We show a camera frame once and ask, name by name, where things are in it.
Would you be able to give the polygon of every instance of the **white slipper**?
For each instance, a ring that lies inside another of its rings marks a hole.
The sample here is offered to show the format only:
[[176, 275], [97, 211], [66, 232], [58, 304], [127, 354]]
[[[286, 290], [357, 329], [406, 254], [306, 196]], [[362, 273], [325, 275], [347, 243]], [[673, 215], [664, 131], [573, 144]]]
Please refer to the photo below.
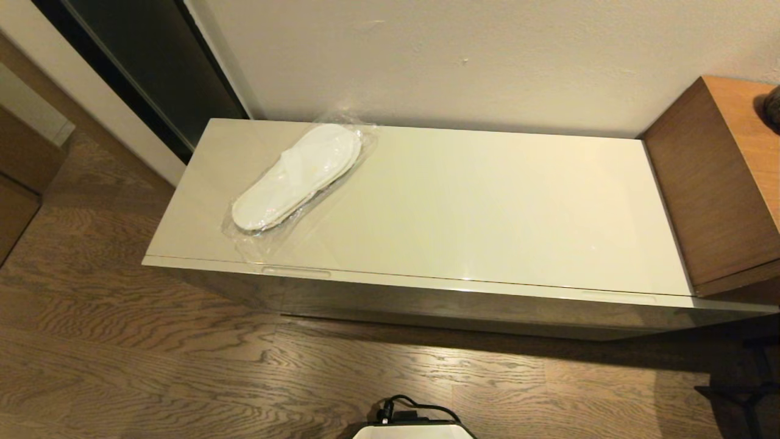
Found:
[[276, 164], [233, 203], [244, 230], [280, 224], [317, 192], [344, 175], [360, 155], [360, 138], [341, 125], [320, 125], [284, 151]]

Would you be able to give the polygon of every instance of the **power cord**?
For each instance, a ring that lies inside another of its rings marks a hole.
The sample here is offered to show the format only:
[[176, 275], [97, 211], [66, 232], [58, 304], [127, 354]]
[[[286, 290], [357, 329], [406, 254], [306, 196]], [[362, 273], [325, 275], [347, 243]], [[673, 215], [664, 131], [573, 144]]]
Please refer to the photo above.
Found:
[[395, 408], [395, 401], [398, 401], [399, 399], [406, 400], [406, 402], [408, 403], [406, 405], [408, 405], [413, 409], [438, 410], [440, 412], [444, 412], [450, 415], [455, 422], [461, 423], [458, 415], [456, 415], [455, 412], [453, 412], [452, 410], [447, 409], [446, 407], [441, 407], [440, 405], [417, 404], [412, 398], [409, 398], [404, 394], [397, 394], [396, 396], [393, 396], [392, 398], [388, 398], [385, 400], [384, 406], [377, 413], [377, 419], [381, 423], [383, 424], [392, 423], [392, 414], [393, 414], [393, 409]]

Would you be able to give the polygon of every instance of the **black cable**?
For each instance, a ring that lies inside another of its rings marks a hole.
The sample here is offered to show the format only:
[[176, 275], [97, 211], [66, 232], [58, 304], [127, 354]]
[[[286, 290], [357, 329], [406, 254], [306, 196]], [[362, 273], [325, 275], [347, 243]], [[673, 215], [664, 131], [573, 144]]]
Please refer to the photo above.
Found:
[[406, 399], [406, 401], [409, 402], [408, 406], [412, 407], [413, 409], [438, 410], [440, 412], [444, 412], [450, 415], [452, 419], [455, 420], [455, 422], [461, 423], [458, 415], [456, 415], [455, 412], [453, 412], [452, 410], [447, 409], [446, 407], [442, 407], [440, 405], [417, 404], [412, 398], [409, 398], [404, 394], [397, 394], [396, 396], [393, 396], [392, 398], [388, 398], [387, 400], [385, 400], [385, 406], [382, 409], [382, 414], [384, 418], [382, 420], [383, 423], [389, 423], [392, 421], [392, 413], [393, 413], [393, 406], [394, 406], [393, 402], [399, 399]]

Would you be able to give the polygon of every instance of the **wooden floor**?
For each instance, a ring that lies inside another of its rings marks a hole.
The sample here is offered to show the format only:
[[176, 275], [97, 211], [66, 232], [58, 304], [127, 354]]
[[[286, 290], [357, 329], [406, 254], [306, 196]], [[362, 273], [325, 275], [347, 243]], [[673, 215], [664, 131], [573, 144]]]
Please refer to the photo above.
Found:
[[693, 386], [742, 364], [728, 331], [586, 343], [278, 316], [140, 265], [168, 197], [74, 142], [0, 269], [0, 437], [346, 437], [397, 393], [483, 439], [721, 436]]

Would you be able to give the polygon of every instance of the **plastic bag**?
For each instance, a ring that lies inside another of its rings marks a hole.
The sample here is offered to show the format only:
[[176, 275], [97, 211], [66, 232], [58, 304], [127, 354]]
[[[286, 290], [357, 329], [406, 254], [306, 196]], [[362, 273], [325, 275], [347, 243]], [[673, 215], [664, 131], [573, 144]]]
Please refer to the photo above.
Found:
[[267, 262], [301, 218], [355, 173], [373, 152], [377, 139], [377, 125], [348, 113], [318, 117], [230, 201], [222, 233], [233, 240], [247, 262]]

